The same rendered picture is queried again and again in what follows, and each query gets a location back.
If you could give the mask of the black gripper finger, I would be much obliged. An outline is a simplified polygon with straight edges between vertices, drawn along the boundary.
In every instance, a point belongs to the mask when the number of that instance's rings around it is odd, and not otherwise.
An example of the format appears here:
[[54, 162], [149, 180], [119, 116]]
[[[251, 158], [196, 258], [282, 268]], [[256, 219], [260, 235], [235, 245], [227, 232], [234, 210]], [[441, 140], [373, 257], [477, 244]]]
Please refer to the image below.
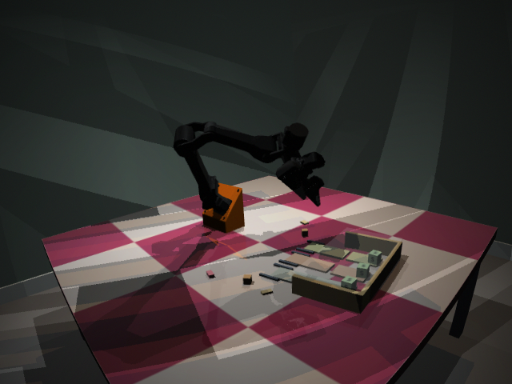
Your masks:
[[302, 200], [306, 199], [306, 194], [302, 185], [302, 171], [296, 170], [282, 180], [289, 188], [292, 189]]
[[322, 187], [321, 182], [317, 182], [311, 188], [305, 191], [306, 196], [312, 201], [317, 207], [321, 205], [319, 190]]

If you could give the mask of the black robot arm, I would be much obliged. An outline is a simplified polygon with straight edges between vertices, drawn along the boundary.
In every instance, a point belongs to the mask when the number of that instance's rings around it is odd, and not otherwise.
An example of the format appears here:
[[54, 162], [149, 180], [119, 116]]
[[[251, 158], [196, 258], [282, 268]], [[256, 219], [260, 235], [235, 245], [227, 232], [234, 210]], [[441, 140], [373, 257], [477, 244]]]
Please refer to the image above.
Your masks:
[[[195, 137], [194, 132], [196, 131], [202, 131], [204, 134]], [[192, 171], [198, 184], [202, 208], [204, 210], [213, 209], [213, 212], [224, 216], [232, 200], [218, 193], [218, 180], [215, 176], [208, 174], [198, 153], [201, 146], [214, 141], [225, 146], [244, 150], [264, 163], [273, 162], [278, 158], [282, 158], [284, 162], [289, 155], [300, 155], [298, 151], [302, 148], [307, 135], [308, 129], [299, 122], [286, 126], [283, 133], [279, 132], [271, 136], [251, 136], [217, 125], [214, 121], [206, 123], [192, 122], [177, 127], [174, 137], [174, 151], [184, 157]], [[278, 141], [278, 149], [276, 141]], [[313, 173], [312, 169], [324, 167], [325, 162], [324, 158], [317, 152], [311, 152], [301, 158], [296, 158], [296, 163], [299, 164], [300, 168], [305, 166], [311, 173]]]

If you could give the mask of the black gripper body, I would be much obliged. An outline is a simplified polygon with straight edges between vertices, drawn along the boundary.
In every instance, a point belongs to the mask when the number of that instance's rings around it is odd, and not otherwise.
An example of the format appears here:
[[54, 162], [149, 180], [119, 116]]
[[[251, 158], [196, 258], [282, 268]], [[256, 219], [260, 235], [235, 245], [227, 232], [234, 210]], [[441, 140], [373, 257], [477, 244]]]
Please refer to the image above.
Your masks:
[[292, 155], [289, 155], [288, 157], [286, 157], [286, 159], [284, 160], [284, 164], [282, 166], [280, 166], [276, 171], [277, 178], [282, 181], [284, 179], [284, 176], [287, 177], [290, 174], [292, 174], [293, 172], [295, 172], [296, 170], [300, 170], [303, 172], [301, 180], [302, 180], [302, 185], [303, 185], [304, 191], [311, 188], [317, 182], [321, 182], [322, 185], [324, 186], [324, 182], [319, 176], [314, 175], [309, 179], [307, 178], [308, 174], [310, 174], [311, 171], [308, 168], [306, 168], [305, 166], [302, 166], [300, 168], [299, 164], [296, 163], [296, 158], [299, 158], [299, 157], [301, 158], [301, 155], [299, 155], [299, 154], [292, 154]]

